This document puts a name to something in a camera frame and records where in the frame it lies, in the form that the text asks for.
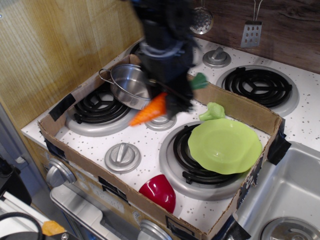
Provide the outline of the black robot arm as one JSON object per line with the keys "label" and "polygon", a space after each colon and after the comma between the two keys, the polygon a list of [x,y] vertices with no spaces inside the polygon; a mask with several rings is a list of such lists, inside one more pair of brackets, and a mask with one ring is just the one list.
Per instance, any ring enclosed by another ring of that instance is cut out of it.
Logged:
{"label": "black robot arm", "polygon": [[190,0],[132,0],[144,40],[140,59],[148,77],[167,92],[169,118],[192,109],[193,91],[187,73],[194,67],[196,43],[190,29],[194,11]]}

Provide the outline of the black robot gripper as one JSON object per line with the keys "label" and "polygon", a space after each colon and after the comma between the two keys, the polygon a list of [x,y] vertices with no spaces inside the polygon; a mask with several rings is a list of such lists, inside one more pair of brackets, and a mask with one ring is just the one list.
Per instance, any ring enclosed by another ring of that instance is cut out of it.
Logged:
{"label": "black robot gripper", "polygon": [[177,42],[165,49],[157,49],[146,42],[139,44],[138,57],[147,77],[155,81],[160,91],[166,92],[168,113],[189,112],[192,109],[193,90],[187,73],[194,67],[193,44]]}

